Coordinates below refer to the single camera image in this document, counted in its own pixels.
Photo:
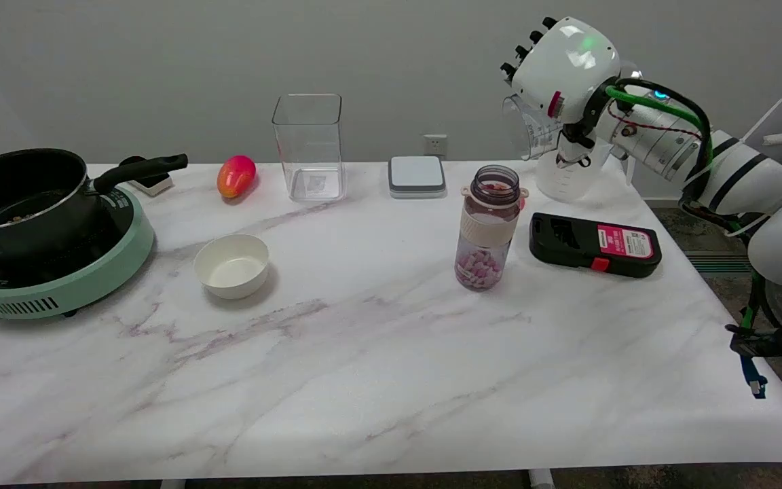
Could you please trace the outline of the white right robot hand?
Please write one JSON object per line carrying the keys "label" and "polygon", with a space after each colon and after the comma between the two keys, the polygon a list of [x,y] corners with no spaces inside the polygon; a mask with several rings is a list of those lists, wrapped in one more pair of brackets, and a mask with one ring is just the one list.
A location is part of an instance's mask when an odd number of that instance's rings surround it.
{"label": "white right robot hand", "polygon": [[531,47],[516,46],[517,64],[500,66],[505,82],[527,108],[559,125],[556,164],[589,165],[597,126],[620,79],[622,60],[601,32],[576,18],[543,19]]}

